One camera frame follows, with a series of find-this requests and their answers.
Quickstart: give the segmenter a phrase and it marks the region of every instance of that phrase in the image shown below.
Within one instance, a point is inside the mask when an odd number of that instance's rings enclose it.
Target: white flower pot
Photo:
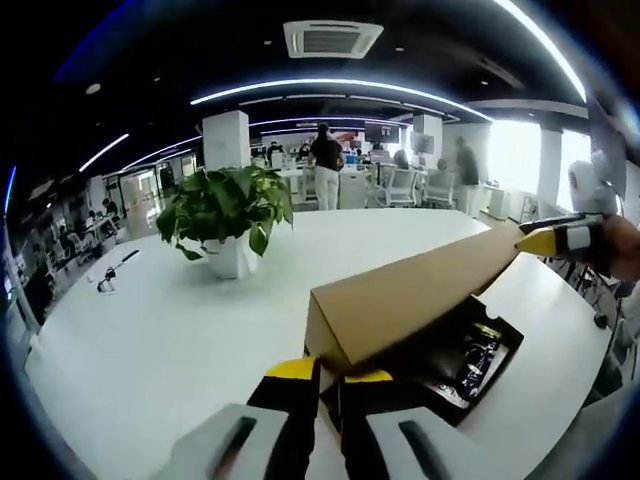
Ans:
[[[204,242],[207,259],[214,275],[223,279],[244,278],[258,268],[258,256],[249,248],[249,232],[240,238],[228,237]]]

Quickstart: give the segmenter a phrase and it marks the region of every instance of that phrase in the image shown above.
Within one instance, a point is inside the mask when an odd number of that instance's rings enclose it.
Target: cardboard box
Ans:
[[[415,346],[424,342],[424,348],[428,349],[433,332],[459,328],[460,322],[473,322],[479,316],[495,321],[507,332],[508,358],[492,376],[490,383],[494,383],[523,337],[509,325],[509,319],[486,318],[484,305],[474,295],[486,289],[515,259],[518,252],[514,245],[522,237],[515,225],[494,228],[314,288],[309,301],[305,351],[319,356],[326,367],[323,399],[334,420],[336,412],[332,409],[336,406],[331,399],[335,392],[328,386],[338,375],[388,366],[397,368],[402,365],[402,353],[410,351],[409,345],[415,351]],[[490,387],[486,385],[482,395]],[[427,398],[425,402],[432,408],[433,399]],[[473,407],[464,415],[437,411],[442,410],[437,405],[432,409],[449,423],[457,424]]]

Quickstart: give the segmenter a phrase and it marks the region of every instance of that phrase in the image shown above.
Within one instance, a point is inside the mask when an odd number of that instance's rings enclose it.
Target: potted plant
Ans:
[[[156,221],[162,240],[189,260],[202,254],[185,247],[185,238],[200,243],[214,273],[240,278],[264,255],[274,223],[293,225],[291,193],[276,173],[256,166],[199,170],[185,178]]]

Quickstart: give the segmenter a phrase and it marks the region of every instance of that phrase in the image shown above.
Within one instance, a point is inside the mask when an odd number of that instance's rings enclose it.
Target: white pants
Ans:
[[[335,210],[338,208],[338,187],[340,174],[335,170],[316,167],[316,195],[319,210]]]
[[[480,190],[479,185],[459,185],[457,189],[458,210],[470,217],[478,218],[480,214]]]

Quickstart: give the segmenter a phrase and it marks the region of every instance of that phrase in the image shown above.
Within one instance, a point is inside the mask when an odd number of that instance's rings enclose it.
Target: office chair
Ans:
[[[376,200],[382,207],[414,207],[416,200],[417,170],[391,170],[386,184],[378,187]]]
[[[422,191],[423,204],[426,204],[427,208],[452,209],[454,182],[453,173],[430,169]]]

